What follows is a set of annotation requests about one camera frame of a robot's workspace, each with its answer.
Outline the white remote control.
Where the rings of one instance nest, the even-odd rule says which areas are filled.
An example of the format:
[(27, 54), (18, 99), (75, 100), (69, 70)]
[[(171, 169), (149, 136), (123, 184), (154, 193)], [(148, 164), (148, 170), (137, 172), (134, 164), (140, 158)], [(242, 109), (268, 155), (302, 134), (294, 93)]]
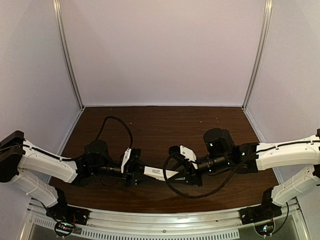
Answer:
[[(178, 171), (174, 171), (174, 170), (167, 170), (167, 169), (165, 170), (167, 179), (170, 179), (171, 177), (175, 176), (178, 173), (179, 173)], [(163, 181), (163, 182), (165, 181), (164, 171), (161, 168), (145, 166), (143, 174), (145, 176), (154, 178), (158, 181)]]

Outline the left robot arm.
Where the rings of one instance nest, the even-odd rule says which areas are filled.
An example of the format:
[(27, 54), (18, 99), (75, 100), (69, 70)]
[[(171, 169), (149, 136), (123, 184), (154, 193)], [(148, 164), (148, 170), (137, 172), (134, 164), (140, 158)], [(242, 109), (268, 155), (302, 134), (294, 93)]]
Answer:
[(140, 156), (139, 148), (128, 147), (116, 162), (109, 155), (107, 143), (96, 138), (85, 146), (80, 156), (63, 157), (33, 145), (22, 131), (16, 130), (0, 142), (0, 181), (16, 185), (40, 201), (48, 215), (65, 218), (73, 213), (65, 193), (44, 183), (32, 171), (78, 187), (104, 176), (118, 178), (128, 186), (134, 175), (144, 174), (145, 164)]

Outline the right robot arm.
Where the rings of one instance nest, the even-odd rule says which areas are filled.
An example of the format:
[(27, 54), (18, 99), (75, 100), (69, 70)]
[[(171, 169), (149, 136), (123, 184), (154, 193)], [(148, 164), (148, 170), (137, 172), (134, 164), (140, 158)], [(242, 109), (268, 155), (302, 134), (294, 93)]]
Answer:
[[(320, 184), (320, 135), (279, 143), (245, 143), (235, 145), (227, 129), (212, 128), (203, 134), (208, 154), (197, 158), (195, 153), (181, 145), (169, 149), (162, 173), (166, 185), (176, 194), (188, 199), (202, 199), (220, 191), (234, 174), (251, 174), (275, 167), (306, 165), (290, 179), (266, 190), (261, 206), (281, 207), (288, 200)], [(173, 178), (167, 174), (167, 165), (174, 159), (173, 170), (183, 167), (183, 175), (190, 185), (202, 185), (202, 176), (221, 169), (230, 169), (229, 176), (214, 190), (201, 195), (188, 195), (176, 189)]]

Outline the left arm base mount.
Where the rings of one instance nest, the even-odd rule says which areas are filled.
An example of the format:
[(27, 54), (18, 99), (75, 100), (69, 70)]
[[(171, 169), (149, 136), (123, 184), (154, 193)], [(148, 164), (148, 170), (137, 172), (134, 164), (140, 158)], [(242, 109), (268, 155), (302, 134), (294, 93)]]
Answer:
[(76, 229), (76, 225), (86, 226), (90, 210), (74, 207), (67, 204), (67, 199), (61, 189), (57, 189), (57, 204), (52, 207), (44, 206), (46, 215), (55, 221), (53, 230), (60, 238), (70, 236)]

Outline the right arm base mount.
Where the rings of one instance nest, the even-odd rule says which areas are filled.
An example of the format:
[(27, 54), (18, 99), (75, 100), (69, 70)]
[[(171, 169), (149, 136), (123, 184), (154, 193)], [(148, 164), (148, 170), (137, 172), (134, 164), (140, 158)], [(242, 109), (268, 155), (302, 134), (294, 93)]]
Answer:
[(287, 214), (283, 223), (276, 228), (275, 217), (282, 215), (282, 207), (273, 203), (273, 187), (264, 191), (260, 205), (240, 209), (242, 225), (254, 224), (255, 232), (261, 237), (271, 237), (286, 223), (289, 216), (289, 205), (286, 203)]

